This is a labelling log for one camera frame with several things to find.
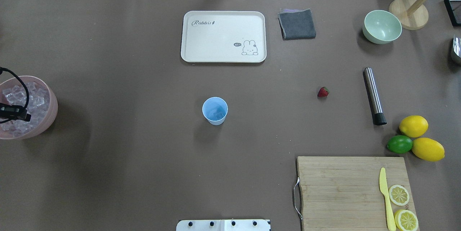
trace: white metal plate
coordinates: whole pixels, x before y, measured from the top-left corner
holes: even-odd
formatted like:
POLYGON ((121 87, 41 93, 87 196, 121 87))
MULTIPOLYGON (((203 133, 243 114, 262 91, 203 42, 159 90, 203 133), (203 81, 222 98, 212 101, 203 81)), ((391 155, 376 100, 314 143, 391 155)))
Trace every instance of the white metal plate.
POLYGON ((221 219, 180 221, 176 225, 176 231, 270 231, 270 220, 221 219))
POLYGON ((262 62, 265 19, 257 11, 189 11, 181 57, 186 62, 262 62))

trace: mint green bowl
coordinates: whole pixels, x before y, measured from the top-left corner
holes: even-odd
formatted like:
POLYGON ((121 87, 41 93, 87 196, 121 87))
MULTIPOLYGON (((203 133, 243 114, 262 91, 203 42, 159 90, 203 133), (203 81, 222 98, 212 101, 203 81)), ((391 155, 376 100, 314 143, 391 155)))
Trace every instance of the mint green bowl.
POLYGON ((365 16, 363 34, 375 44, 387 44, 402 34, 402 24, 392 13, 373 10, 365 16))

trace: lemon slice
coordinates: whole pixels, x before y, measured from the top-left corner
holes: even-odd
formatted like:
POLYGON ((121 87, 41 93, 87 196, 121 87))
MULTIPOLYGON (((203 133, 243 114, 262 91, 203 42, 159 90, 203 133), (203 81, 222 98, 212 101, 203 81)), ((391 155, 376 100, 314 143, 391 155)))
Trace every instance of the lemon slice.
POLYGON ((402 231, 416 231, 419 226, 415 213, 406 209, 395 212, 395 224, 402 231))
POLYGON ((405 206, 410 201, 410 194, 405 187, 393 185, 389 188, 389 198, 395 205, 405 206))

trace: wooden stand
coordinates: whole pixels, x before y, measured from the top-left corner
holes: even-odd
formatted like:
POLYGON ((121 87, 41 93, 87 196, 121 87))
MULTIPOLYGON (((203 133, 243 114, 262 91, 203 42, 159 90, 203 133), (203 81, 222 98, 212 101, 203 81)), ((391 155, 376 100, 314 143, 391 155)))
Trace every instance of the wooden stand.
POLYGON ((423 3, 426 0, 394 0, 390 3, 389 12, 402 23, 402 27, 417 30, 428 23, 429 13, 423 3))

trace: blue cup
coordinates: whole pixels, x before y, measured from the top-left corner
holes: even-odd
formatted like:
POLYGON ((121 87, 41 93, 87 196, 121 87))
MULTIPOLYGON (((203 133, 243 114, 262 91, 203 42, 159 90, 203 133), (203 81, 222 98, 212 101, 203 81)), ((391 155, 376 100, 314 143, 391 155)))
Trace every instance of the blue cup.
POLYGON ((202 106, 203 116, 212 125, 220 125, 224 122, 227 115, 227 103, 218 97, 207 99, 202 106))

